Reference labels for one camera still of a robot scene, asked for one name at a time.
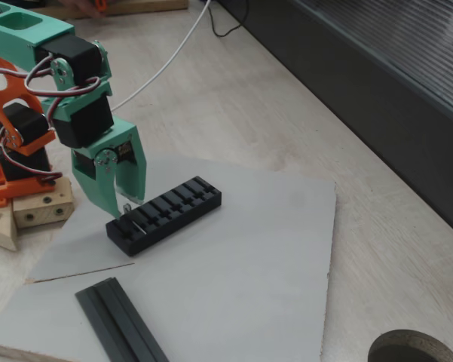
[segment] white cable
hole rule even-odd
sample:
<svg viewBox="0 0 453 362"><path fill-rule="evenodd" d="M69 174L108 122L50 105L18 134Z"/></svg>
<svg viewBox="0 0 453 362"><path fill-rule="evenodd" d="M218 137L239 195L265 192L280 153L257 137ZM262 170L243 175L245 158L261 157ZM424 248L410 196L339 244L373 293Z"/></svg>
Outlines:
<svg viewBox="0 0 453 362"><path fill-rule="evenodd" d="M179 54L179 52L181 51L182 47L184 47L184 45L186 44L186 42L189 40L189 38L191 37L191 34L193 33L193 31L196 29L197 25L199 24L201 18L203 17L204 13L206 13L206 10L207 8L210 6L211 4L211 0L207 0L206 4L204 5L204 9L203 11L201 11L201 14L199 14L199 17L198 19L196 20L196 23L194 23L193 27L191 28L191 30L189 30L189 33L186 35L186 37L184 38L184 40L182 41L182 43L179 45L179 47L176 49L176 51L174 52L174 54L172 55L172 57L166 62L166 64L163 65L163 67L161 69L159 69L159 71L154 74L152 76L151 79L149 79L146 83L144 83L138 90L136 90L134 93L132 93L128 98L126 98L125 100L123 100L122 102L120 102L118 105L116 105L114 108L112 108L111 110L114 112L115 110L121 108L124 104L126 104L127 102L129 102L130 100L132 100L137 94L141 93L142 90L144 88L146 88L148 85L150 85L159 75L161 75L161 73L173 62L174 58L176 58L176 56Z"/></svg>

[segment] teal robotic arm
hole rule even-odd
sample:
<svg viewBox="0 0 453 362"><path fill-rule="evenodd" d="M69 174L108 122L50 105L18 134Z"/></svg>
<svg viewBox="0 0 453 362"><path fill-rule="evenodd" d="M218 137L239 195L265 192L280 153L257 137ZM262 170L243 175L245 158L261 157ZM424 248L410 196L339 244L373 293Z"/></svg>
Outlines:
<svg viewBox="0 0 453 362"><path fill-rule="evenodd" d="M111 71L103 46L75 36L72 25L0 2L0 57L28 72L50 70L58 92L41 105L72 150L74 176L90 201L116 218L116 190L140 203L146 160L136 126L109 108ZM84 89L91 79L100 80L92 91L63 93Z"/></svg>

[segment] black cable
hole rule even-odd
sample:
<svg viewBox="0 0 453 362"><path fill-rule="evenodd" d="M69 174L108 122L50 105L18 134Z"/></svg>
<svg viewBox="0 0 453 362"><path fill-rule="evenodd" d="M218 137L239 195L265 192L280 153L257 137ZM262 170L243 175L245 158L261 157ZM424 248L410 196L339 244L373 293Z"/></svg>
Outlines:
<svg viewBox="0 0 453 362"><path fill-rule="evenodd" d="M234 30L239 29L240 27L244 26L244 23L246 22L246 19L248 19L249 15L249 0L245 0L246 4L246 10L243 16L243 19L240 21L238 25L236 25L234 28L229 29L225 34L218 34L216 31L215 25L214 25L214 17L213 17L213 12L211 11L211 7L208 7L208 12L210 13L211 17L211 28L214 32L214 35L216 35L218 38L224 38L225 36L230 35Z"/></svg>

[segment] gripper jaw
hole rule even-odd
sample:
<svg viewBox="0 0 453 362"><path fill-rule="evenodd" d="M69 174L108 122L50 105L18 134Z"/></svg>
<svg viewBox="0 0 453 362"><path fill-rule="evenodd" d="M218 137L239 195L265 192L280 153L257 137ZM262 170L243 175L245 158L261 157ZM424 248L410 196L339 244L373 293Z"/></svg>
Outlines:
<svg viewBox="0 0 453 362"><path fill-rule="evenodd" d="M118 219L117 192L136 204L145 194L146 160L135 125L114 125L88 147L72 150L75 178L89 200Z"/></svg>

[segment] dark wall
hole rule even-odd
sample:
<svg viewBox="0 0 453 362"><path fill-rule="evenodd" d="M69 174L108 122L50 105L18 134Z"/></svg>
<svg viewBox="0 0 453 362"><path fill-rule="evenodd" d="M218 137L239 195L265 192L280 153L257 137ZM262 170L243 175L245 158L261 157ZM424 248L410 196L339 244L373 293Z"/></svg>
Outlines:
<svg viewBox="0 0 453 362"><path fill-rule="evenodd" d="M250 7L246 28L453 227L452 109L294 2Z"/></svg>

